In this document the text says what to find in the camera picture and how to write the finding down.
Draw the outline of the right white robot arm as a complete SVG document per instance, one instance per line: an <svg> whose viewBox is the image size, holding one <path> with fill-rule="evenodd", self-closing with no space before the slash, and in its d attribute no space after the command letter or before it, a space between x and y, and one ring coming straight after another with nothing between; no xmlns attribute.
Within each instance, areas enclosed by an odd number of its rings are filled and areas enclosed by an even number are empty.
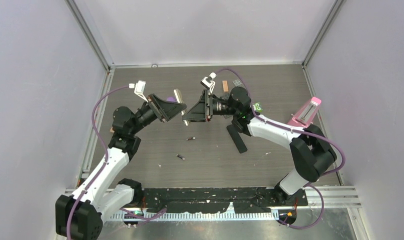
<svg viewBox="0 0 404 240"><path fill-rule="evenodd" d="M293 127L256 113L248 91L243 87L234 87L228 99L203 90L199 101L183 114L182 119L208 122L214 115L232 116L232 125L239 133L268 140L291 152L294 169L274 188L275 198L281 205L290 204L298 190L316 182L337 159L319 127Z"/></svg>

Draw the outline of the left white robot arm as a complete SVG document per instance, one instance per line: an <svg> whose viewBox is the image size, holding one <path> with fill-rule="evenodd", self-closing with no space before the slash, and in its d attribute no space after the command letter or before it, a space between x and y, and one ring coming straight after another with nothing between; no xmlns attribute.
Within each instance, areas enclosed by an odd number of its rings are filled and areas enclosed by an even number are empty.
<svg viewBox="0 0 404 240"><path fill-rule="evenodd" d="M120 208L139 206L143 193L135 180L124 178L110 193L106 191L137 153L141 139L136 134L155 120L169 121L186 107L150 94L136 112L126 106L115 109L114 133L99 164L74 192L56 201L56 233L69 240L96 240L104 223Z"/></svg>

